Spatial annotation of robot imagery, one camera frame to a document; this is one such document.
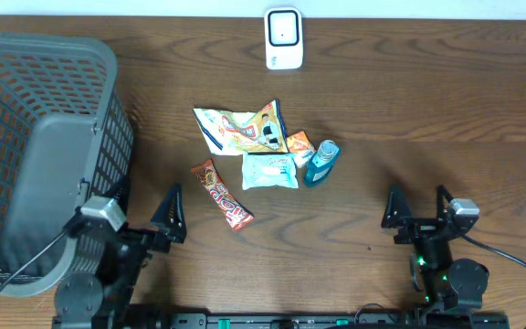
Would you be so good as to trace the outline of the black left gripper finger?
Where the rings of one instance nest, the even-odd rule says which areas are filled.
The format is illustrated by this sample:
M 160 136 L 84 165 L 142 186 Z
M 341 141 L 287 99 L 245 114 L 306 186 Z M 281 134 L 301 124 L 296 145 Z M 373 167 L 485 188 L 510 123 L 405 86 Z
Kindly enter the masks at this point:
M 184 220 L 182 187 L 180 184 L 173 184 L 167 196 L 154 212 L 151 223 L 158 228 L 159 232 L 165 235 L 168 241 L 184 243 L 187 228 Z
M 124 175 L 105 193 L 105 197 L 113 198 L 117 201 L 123 213 L 128 210 L 131 192 L 131 179 Z

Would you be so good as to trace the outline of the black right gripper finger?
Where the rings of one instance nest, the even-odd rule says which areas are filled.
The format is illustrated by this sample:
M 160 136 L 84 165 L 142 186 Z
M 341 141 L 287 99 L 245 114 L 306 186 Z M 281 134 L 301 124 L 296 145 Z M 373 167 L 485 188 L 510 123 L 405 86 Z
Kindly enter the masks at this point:
M 454 197 L 449 193 L 444 185 L 437 187 L 437 217 L 444 218 L 447 213 L 447 205 L 451 203 Z
M 404 227 L 406 221 L 412 217 L 405 193 L 398 185 L 391 185 L 381 221 L 381 228 Z

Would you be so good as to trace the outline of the red brown candy bar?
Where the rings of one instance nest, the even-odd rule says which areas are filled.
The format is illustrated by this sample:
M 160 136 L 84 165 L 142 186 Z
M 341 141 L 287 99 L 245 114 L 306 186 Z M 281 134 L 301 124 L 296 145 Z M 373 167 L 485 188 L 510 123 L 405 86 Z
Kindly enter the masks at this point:
M 191 172 L 214 199 L 232 230 L 238 231 L 255 219 L 254 215 L 228 191 L 212 159 L 194 167 Z

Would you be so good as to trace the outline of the blue mouthwash bottle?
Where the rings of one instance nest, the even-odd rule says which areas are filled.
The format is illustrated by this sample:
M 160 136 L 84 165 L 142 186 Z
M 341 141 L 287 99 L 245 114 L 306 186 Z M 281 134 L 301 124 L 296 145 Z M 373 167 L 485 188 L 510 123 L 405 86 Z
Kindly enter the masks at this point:
M 307 163 L 304 185 L 314 187 L 322 183 L 329 176 L 340 154 L 341 148 L 333 140 L 321 142 L 317 152 Z

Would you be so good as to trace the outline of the yellow red snack bag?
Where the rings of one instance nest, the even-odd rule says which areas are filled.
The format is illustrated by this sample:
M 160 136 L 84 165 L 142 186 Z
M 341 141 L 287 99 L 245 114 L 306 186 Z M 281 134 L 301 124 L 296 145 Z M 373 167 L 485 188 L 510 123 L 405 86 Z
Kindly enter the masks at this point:
M 257 112 L 194 108 L 198 127 L 212 154 L 285 154 L 287 133 L 279 101 Z

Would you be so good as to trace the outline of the light blue wet wipes pack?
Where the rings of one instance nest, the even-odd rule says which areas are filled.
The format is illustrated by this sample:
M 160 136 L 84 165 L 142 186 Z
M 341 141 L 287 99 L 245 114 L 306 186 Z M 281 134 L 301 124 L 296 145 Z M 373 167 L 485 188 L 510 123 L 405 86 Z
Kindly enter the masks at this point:
M 286 187 L 297 189 L 294 154 L 243 154 L 242 189 Z

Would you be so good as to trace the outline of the orange white small box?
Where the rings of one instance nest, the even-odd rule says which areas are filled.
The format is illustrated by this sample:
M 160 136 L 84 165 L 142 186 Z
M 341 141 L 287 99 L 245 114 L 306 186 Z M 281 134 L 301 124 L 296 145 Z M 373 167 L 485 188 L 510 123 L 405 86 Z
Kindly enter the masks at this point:
M 304 131 L 292 134 L 287 138 L 289 152 L 294 154 L 294 162 L 298 168 L 305 167 L 316 153 L 314 145 Z

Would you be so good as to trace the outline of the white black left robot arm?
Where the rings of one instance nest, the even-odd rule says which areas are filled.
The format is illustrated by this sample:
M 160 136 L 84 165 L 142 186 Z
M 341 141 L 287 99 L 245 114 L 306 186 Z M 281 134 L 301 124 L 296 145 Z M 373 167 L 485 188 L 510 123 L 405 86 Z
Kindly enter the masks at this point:
M 166 328 L 154 304 L 132 304 L 134 287 L 153 252 L 167 253 L 187 235 L 182 187 L 175 183 L 151 217 L 155 230 L 130 228 L 126 219 L 130 178 L 78 207 L 66 228 L 71 238 L 100 242 L 100 262 L 75 271 L 55 293 L 54 328 Z

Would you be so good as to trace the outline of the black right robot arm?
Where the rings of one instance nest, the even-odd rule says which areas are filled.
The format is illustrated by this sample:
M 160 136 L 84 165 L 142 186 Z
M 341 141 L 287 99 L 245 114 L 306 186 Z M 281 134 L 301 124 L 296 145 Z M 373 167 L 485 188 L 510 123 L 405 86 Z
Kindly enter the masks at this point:
M 412 266 L 422 278 L 426 305 L 440 312 L 472 312 L 482 307 L 488 269 L 471 259 L 452 256 L 449 242 L 461 238 L 477 223 L 479 207 L 467 198 L 437 188 L 437 212 L 432 218 L 412 214 L 405 194 L 393 185 L 388 192 L 382 228 L 394 228 L 396 244 L 415 248 Z

